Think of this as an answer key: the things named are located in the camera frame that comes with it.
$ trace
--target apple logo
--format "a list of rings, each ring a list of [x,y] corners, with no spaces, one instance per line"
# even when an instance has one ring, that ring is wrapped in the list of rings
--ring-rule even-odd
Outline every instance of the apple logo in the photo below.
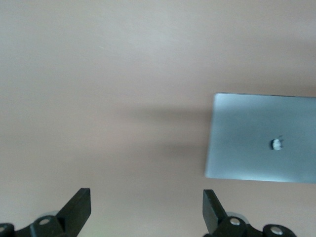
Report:
[[[281,138],[273,139],[270,143],[271,149],[274,151],[281,150],[283,148],[282,142],[283,140],[281,140]]]

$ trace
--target silver laptop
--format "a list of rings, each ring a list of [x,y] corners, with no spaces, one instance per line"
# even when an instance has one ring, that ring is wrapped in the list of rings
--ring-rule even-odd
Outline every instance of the silver laptop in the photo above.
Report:
[[[316,98],[215,94],[205,175],[316,183]]]

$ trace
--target table surface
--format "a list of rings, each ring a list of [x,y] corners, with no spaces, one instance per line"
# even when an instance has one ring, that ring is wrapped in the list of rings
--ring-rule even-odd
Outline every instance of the table surface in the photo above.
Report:
[[[315,235],[315,185],[204,177],[213,94],[316,96],[316,2],[6,1],[0,222],[81,187],[80,237],[203,236],[202,191],[258,229]]]

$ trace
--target laptop lid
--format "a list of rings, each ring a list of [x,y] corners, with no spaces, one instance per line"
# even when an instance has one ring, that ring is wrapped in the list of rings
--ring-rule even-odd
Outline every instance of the laptop lid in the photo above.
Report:
[[[316,98],[215,94],[205,175],[316,183]]]

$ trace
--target black plastic bracket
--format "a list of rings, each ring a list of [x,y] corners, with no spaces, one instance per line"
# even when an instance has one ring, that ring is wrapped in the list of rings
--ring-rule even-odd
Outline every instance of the black plastic bracket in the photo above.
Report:
[[[90,189],[80,189],[56,216],[43,216],[29,226],[14,230],[0,224],[0,237],[76,237],[91,214]]]
[[[284,226],[269,224],[261,232],[238,217],[227,216],[213,190],[203,192],[203,217],[209,232],[204,237],[296,237]]]

